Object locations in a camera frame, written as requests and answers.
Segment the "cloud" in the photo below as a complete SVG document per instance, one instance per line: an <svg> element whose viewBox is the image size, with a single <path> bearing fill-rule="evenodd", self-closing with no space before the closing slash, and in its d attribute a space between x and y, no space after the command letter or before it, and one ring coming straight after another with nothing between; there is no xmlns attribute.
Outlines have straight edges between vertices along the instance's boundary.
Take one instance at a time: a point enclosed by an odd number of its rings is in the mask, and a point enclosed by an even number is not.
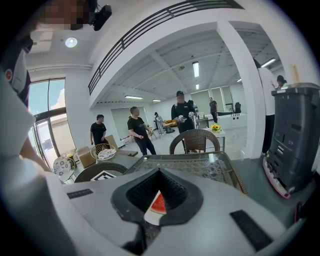
<svg viewBox="0 0 320 256"><path fill-rule="evenodd" d="M66 106L66 103L65 103L65 89L62 89L60 91L60 94L59 94L59 97L56 101L56 104L52 105L50 108L52 110L55 110L55 109L58 109L58 108L63 108Z"/></svg>

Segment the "wicker chair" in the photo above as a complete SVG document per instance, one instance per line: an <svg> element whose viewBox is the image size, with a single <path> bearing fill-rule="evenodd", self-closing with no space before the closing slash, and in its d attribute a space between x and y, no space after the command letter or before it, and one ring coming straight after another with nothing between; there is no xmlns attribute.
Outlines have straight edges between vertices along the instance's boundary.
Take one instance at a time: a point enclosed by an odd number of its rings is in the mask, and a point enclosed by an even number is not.
<svg viewBox="0 0 320 256"><path fill-rule="evenodd" d="M188 154L188 151L193 150L199 150L199 152L200 150L202 150L203 152L206 152L207 139L213 143L215 151L220 151L219 141L212 132L204 129L191 129L179 134L177 137L173 139L169 147L170 155L175 154L175 148L177 144L183 139L186 154Z"/></svg>
<svg viewBox="0 0 320 256"><path fill-rule="evenodd" d="M102 162L102 163L97 163L94 164L84 171L82 171L78 177L76 177L74 183L79 183L79 182L89 182L91 179L101 173L102 171L108 171L108 170L114 170L117 171L121 174L125 173L125 171L128 170L127 167L114 163L114 162Z"/></svg>

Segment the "jeans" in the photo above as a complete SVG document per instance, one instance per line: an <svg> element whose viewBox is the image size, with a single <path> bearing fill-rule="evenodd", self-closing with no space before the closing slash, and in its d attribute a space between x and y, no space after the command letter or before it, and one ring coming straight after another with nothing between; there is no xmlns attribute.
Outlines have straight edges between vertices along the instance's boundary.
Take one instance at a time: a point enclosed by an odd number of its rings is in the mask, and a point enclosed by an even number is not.
<svg viewBox="0 0 320 256"><path fill-rule="evenodd" d="M211 112L211 115L212 115L213 121L214 121L215 123L218 123L217 112Z"/></svg>
<svg viewBox="0 0 320 256"><path fill-rule="evenodd" d="M149 138L136 140L135 142L138 144L143 156L147 155L147 149L152 155L156 155L155 147Z"/></svg>

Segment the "glass table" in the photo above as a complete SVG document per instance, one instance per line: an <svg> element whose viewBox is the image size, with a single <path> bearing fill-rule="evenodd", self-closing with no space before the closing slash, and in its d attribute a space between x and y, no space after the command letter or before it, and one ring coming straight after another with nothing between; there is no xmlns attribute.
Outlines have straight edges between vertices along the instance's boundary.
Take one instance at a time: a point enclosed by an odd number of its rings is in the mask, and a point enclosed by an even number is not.
<svg viewBox="0 0 320 256"><path fill-rule="evenodd" d="M247 194L245 185L231 165L231 160L222 151L197 154L145 155L134 163L124 175L153 168L168 168L192 173L226 183Z"/></svg>

